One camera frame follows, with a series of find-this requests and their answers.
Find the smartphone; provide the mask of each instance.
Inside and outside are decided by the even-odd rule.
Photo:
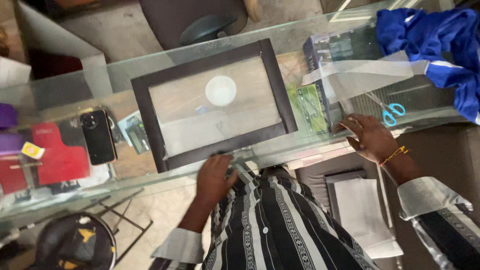
[[[104,110],[96,110],[80,115],[80,123],[87,143],[92,165],[100,165],[117,160],[112,130],[108,115]]]

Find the camera lens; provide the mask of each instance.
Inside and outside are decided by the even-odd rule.
[[[83,127],[88,129],[93,129],[98,125],[98,120],[93,113],[82,114],[80,122],[82,122]]]

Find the photo frame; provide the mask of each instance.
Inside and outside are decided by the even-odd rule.
[[[261,63],[263,63],[266,72],[265,77],[268,79],[281,121],[206,146],[168,156],[160,127],[161,123],[152,101],[150,89],[255,57],[261,58]],[[134,78],[132,79],[132,86],[158,172],[166,172],[204,160],[219,152],[232,152],[298,130],[270,39],[262,39],[219,54]]]

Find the scissors blade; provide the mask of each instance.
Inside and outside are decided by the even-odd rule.
[[[386,110],[386,105],[385,103],[383,103],[374,93],[371,93],[371,92],[365,92],[365,94],[370,97],[373,101],[375,101],[376,103],[378,103],[378,105],[380,105],[384,110]]]

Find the scissors handle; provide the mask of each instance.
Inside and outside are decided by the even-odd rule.
[[[397,115],[404,115],[405,114],[405,108],[398,104],[398,103],[390,103],[388,104],[388,107],[392,110],[393,113]]]
[[[393,125],[396,124],[396,120],[395,120],[395,118],[393,118],[393,115],[391,113],[387,112],[386,110],[384,110],[382,112],[382,116],[383,116],[385,124],[387,124],[388,126],[393,126]]]

